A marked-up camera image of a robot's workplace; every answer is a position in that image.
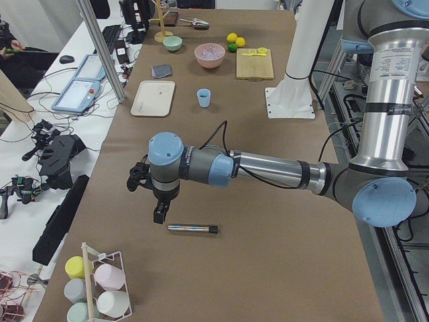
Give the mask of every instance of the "person's hand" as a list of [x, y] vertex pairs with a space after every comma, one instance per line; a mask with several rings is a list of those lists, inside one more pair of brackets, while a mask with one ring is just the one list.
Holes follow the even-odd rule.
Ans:
[[19, 50], [19, 51], [25, 50], [25, 46], [23, 46], [16, 39], [12, 40], [11, 46], [12, 46], [13, 49], [16, 49], [16, 50]]
[[3, 47], [2, 50], [0, 50], [0, 55], [1, 57], [3, 57], [4, 60], [8, 60], [9, 58], [11, 58], [14, 54], [8, 54], [6, 53], [6, 47]]

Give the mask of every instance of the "lemon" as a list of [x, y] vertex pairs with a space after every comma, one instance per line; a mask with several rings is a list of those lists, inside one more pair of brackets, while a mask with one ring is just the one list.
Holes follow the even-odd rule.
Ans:
[[238, 37], [235, 40], [235, 44], [237, 45], [238, 48], [242, 48], [246, 46], [246, 40], [243, 37]]
[[227, 41], [230, 44], [235, 43], [235, 40], [237, 40], [238, 36], [235, 32], [231, 32], [228, 36], [227, 36]]
[[228, 50], [230, 51], [230, 52], [236, 52], [237, 51], [237, 45], [236, 44], [229, 44], [228, 45]]

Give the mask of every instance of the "wooden cutting board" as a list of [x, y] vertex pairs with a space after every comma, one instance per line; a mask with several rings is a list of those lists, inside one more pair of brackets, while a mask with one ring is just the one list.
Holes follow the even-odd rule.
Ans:
[[267, 50], [267, 56], [244, 56], [250, 48], [239, 48], [237, 50], [237, 79], [249, 79], [260, 81], [263, 79], [274, 79], [273, 62], [271, 50]]

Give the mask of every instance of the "green bowl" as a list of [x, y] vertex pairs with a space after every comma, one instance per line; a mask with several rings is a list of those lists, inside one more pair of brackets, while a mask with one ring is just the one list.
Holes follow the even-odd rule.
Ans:
[[162, 42], [167, 50], [175, 52], [182, 47], [182, 39], [178, 36], [170, 36], [164, 39]]

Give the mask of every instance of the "white tray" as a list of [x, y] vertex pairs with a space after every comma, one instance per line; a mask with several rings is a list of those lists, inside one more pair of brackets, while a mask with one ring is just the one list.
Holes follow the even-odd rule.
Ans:
[[174, 87], [176, 84], [168, 80], [144, 80], [131, 107], [134, 116], [163, 117], [170, 112]]

